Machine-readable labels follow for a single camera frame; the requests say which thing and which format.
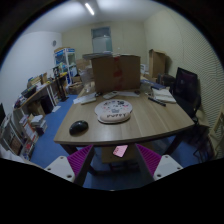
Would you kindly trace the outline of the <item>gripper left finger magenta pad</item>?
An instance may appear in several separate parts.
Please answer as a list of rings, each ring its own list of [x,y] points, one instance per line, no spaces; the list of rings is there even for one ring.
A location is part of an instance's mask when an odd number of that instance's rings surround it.
[[[94,148],[89,145],[68,157],[59,156],[45,168],[45,171],[70,182],[84,182],[93,156]]]

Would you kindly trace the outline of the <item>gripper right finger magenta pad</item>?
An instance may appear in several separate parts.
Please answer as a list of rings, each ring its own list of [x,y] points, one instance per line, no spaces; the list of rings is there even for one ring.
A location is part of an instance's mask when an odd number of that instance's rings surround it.
[[[182,169],[182,166],[169,155],[159,155],[140,144],[136,144],[135,147],[141,172],[146,177],[152,177],[154,181]]]

